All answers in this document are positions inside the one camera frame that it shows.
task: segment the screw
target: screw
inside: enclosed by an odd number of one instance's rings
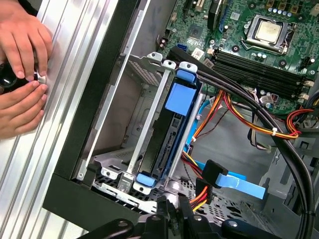
[[[152,220],[153,220],[153,221],[160,221],[160,218],[157,217],[157,216],[153,216],[153,217],[152,217]]]
[[[201,216],[196,215],[196,216],[194,216],[194,219],[195,219],[196,221],[201,221]]]
[[[127,223],[125,223],[125,222],[120,222],[119,223],[119,227],[126,227],[128,224]]]
[[[238,224],[234,221],[229,221],[228,224],[231,226],[231,227],[237,227]]]

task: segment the finger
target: finger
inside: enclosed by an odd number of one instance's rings
[[[16,46],[16,42],[13,35],[10,32],[1,32],[0,44],[15,75],[20,79],[24,78],[25,74],[20,58],[20,53],[18,47]]]
[[[45,76],[48,67],[48,55],[46,46],[43,42],[42,37],[37,31],[35,32],[31,30],[28,33],[28,36],[36,52],[40,76]]]
[[[30,108],[36,105],[36,103],[41,99],[41,97],[43,97],[46,89],[47,89],[46,85],[39,86],[25,99],[23,99],[16,105],[6,109],[6,111],[10,111],[9,113],[12,118],[24,112],[27,112]]]
[[[39,27],[38,32],[43,39],[43,42],[45,44],[46,51],[47,51],[47,56],[49,59],[51,56],[51,53],[52,53],[52,48],[53,48],[52,35],[51,35],[50,31],[44,25],[41,25]]]
[[[42,98],[29,110],[26,112],[14,117],[11,122],[14,127],[20,127],[26,123],[31,122],[41,111],[46,101],[46,95],[43,95]]]
[[[25,86],[19,87],[13,92],[1,95],[0,110],[4,110],[6,108],[16,105],[24,98],[26,98],[28,95],[30,95],[39,86],[39,84],[39,82],[33,81],[26,84]]]
[[[41,122],[43,115],[44,115],[44,111],[42,110],[38,113],[38,115],[32,121],[16,128],[14,132],[16,134],[23,134],[23,133],[27,133],[34,130]]]
[[[18,29],[13,32],[13,36],[20,52],[21,61],[24,68],[25,78],[28,81],[34,79],[34,55],[29,37],[23,29]]]

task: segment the black wire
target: black wire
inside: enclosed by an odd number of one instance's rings
[[[215,124],[215,126],[214,126],[211,130],[207,131],[206,133],[200,134],[197,138],[202,137],[202,136],[204,136],[204,135],[207,135],[207,134],[211,133],[212,131],[214,131],[214,130],[216,129],[216,127],[218,126],[218,124],[221,122],[221,120],[224,118],[224,116],[227,114],[228,111],[229,111],[229,109],[227,109],[227,110],[223,113],[223,115],[219,118],[219,120],[217,121],[217,123]]]
[[[246,90],[242,90],[242,87],[238,87],[236,82],[227,78],[221,80],[206,74],[205,72],[197,71],[197,73],[202,76],[199,77],[202,82],[242,98],[244,102],[252,108],[265,126],[271,129],[276,127],[278,132],[283,132],[271,115],[261,107]],[[302,222],[297,238],[310,239],[314,227],[315,213],[314,186],[311,175],[290,141],[275,136],[272,138],[292,172],[302,201],[304,213],[302,214]]]
[[[190,183],[193,185],[193,188],[195,188],[195,184],[193,183],[192,179],[190,178],[190,175],[189,175],[188,170],[186,168],[186,163],[183,162],[183,165],[184,165],[184,169],[186,171],[186,174],[188,176],[188,179],[189,179]]]

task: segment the blue plastic tab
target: blue plastic tab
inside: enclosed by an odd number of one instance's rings
[[[148,176],[145,176],[142,173],[138,174],[138,177],[136,179],[139,183],[142,183],[146,186],[152,187],[155,184],[155,179],[154,178],[150,178]]]
[[[165,109],[186,116],[195,93],[195,89],[174,83],[166,102]]]
[[[240,192],[247,193],[251,196],[254,196],[256,198],[263,199],[266,189],[263,187],[260,187],[256,184],[247,182],[245,180],[236,178],[231,175],[222,175],[219,174],[216,184],[220,187],[224,188],[233,188]]]
[[[194,83],[194,81],[195,81],[195,75],[194,74],[189,73],[187,71],[183,71],[183,70],[178,70],[177,73],[176,73],[176,77],[180,78],[182,80],[185,80],[187,82],[190,82],[190,83]]]

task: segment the cpu socket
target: cpu socket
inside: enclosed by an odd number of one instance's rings
[[[278,21],[274,18],[256,15],[245,27],[246,40],[241,39],[246,50],[262,48],[286,54],[297,25]]]

